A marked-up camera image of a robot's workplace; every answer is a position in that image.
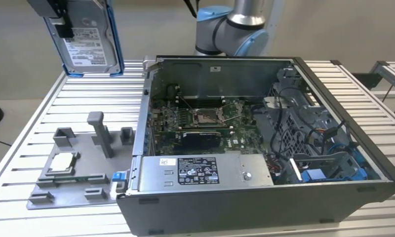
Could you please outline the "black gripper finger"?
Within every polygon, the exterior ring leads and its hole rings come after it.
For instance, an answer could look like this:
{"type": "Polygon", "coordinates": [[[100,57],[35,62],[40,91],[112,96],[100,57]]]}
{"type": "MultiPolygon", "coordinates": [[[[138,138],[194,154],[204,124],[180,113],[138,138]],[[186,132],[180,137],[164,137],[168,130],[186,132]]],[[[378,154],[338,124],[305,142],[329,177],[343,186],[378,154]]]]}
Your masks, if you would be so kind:
{"type": "Polygon", "coordinates": [[[73,38],[72,23],[65,11],[60,18],[51,19],[51,24],[55,26],[60,38],[73,38]]]}

